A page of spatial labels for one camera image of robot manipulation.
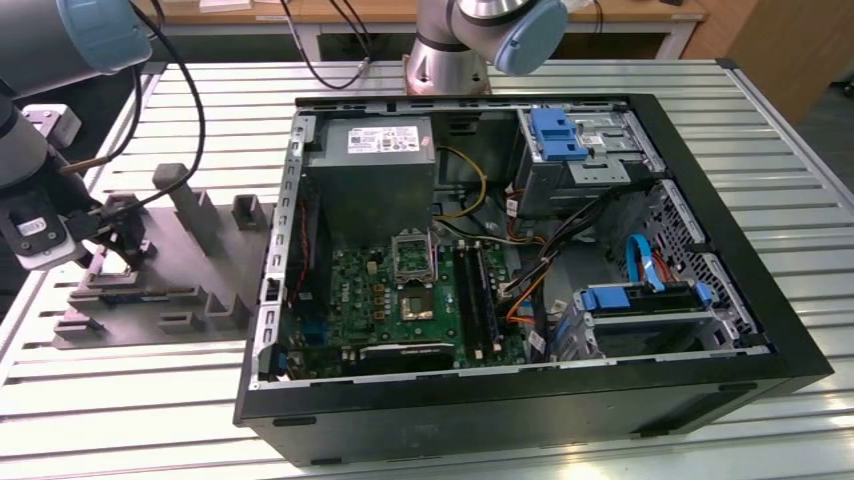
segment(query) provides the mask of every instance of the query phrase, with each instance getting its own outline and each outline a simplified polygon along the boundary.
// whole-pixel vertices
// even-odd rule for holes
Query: power supply label
[[[354,128],[347,134],[347,153],[418,152],[418,127]]]

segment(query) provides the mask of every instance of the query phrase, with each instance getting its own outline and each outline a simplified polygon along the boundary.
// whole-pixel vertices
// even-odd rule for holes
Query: ram slot
[[[487,354],[502,349],[502,337],[498,331],[498,317],[495,316],[495,304],[492,301],[492,289],[490,287],[490,272],[483,260],[483,250],[476,245],[467,250],[468,265],[471,266],[471,278],[474,283],[475,305],[480,323],[482,338],[484,340]]]
[[[454,249],[454,280],[456,282],[456,301],[463,324],[466,352],[470,358],[480,360],[483,358],[483,338],[464,245]]]

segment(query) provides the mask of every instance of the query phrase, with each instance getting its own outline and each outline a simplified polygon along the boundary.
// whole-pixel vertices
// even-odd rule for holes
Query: motherboard
[[[402,272],[426,271],[431,281],[398,283]],[[303,322],[305,347],[291,353],[293,373],[364,374],[372,359],[382,373],[400,362],[410,362],[402,369],[419,370],[411,362],[452,369],[526,363],[520,331],[499,326],[495,317],[498,285],[507,278],[499,244],[430,248],[428,242],[419,247],[415,239],[396,238],[388,247],[335,250],[329,314]]]

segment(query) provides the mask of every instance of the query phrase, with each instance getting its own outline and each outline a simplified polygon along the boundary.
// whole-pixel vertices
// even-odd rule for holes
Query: slotted metal table
[[[344,79],[354,68],[327,63],[319,70]],[[293,99],[329,92],[300,64],[199,64],[192,74],[211,137],[191,185],[207,188],[217,203],[236,193],[273,201]],[[81,277],[67,265],[29,275],[0,327],[0,479],[718,480],[854,471],[854,199],[740,71],[712,61],[559,61],[524,78],[492,72],[492,86],[514,94],[658,95],[837,373],[687,436],[300,471],[231,424],[243,342],[51,348]],[[400,64],[380,63],[347,94],[402,92]],[[128,104],[104,151],[129,116]],[[100,197],[151,193],[155,166],[191,161],[195,119],[187,85],[169,66],[145,77],[143,123],[127,154],[88,178]]]

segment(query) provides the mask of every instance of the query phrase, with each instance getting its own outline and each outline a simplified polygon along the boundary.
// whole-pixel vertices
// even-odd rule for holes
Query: gray robot arm
[[[67,162],[12,100],[115,74],[149,56],[124,0],[0,2],[0,234],[28,269],[85,257],[68,220],[100,203],[80,176],[60,173]]]
[[[531,73],[554,52],[566,22],[560,0],[419,0],[410,92],[486,93],[486,61],[508,75]]]

